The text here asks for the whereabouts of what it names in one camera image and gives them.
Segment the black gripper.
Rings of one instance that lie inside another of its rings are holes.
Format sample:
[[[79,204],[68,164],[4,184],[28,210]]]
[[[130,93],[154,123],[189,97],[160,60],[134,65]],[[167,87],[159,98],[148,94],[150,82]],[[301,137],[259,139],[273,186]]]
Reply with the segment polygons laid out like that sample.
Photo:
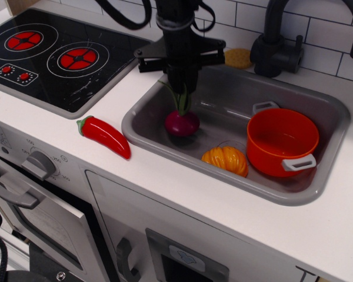
[[[224,63],[226,42],[221,39],[206,38],[196,34],[191,28],[180,31],[163,31],[163,36],[134,52],[139,61],[140,72],[164,71],[175,93],[192,94],[196,90],[198,69],[207,65]],[[190,68],[183,73],[179,69]]]

